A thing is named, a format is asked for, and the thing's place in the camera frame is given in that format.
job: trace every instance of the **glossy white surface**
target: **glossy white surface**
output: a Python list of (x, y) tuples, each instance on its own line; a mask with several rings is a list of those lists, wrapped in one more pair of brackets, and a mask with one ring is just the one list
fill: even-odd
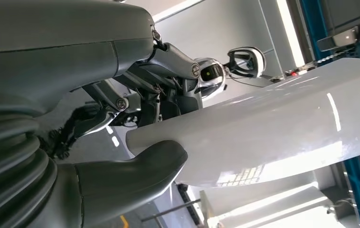
[(271, 181), (360, 155), (360, 59), (129, 131), (139, 154), (162, 140), (188, 152), (178, 182), (223, 187)]

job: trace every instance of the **machine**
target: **machine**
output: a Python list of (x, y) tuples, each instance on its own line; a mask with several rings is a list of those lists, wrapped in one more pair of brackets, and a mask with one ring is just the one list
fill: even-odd
[[(340, 60), (202, 109), (200, 65), (163, 43), (144, 9), (0, 0), (0, 227), (91, 227), (156, 198), (176, 178), (250, 184), (359, 155), (357, 72), (360, 59)], [(82, 88), (99, 108), (74, 123), (75, 138), (103, 129), (134, 104), (109, 78), (140, 97), (139, 128), (127, 134), (136, 157), (56, 165), (39, 148), (33, 118)]]

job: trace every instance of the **side mirror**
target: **side mirror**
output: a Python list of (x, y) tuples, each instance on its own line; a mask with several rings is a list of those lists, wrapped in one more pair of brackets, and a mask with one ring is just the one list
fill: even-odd
[(266, 68), (264, 54), (256, 47), (239, 47), (230, 50), (225, 64), (231, 73), (242, 77), (261, 77)]

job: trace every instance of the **road marking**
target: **road marking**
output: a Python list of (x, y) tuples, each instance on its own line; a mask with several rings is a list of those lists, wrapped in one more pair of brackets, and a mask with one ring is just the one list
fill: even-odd
[(127, 220), (125, 220), (124, 215), (121, 215), (120, 218), (121, 218), (121, 221), (123, 221), (123, 223), (124, 223), (124, 227), (123, 227), (123, 228), (128, 228), (128, 222), (127, 222)]

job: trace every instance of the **bolt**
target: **bolt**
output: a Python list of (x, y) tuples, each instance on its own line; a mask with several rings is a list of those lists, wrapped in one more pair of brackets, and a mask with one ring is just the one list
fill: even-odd
[(198, 75), (199, 75), (199, 66), (198, 65), (193, 65), (192, 73), (195, 77), (198, 77)]
[(161, 37), (161, 35), (159, 34), (159, 32), (157, 32), (157, 31), (152, 31), (152, 35), (153, 35), (153, 37), (155, 38), (155, 39), (157, 39), (157, 40), (162, 40), (162, 37)]
[(120, 109), (120, 110), (125, 109), (125, 107), (126, 107), (125, 100), (124, 100), (124, 99), (118, 99), (118, 100), (116, 101), (116, 106), (117, 106), (117, 108)]

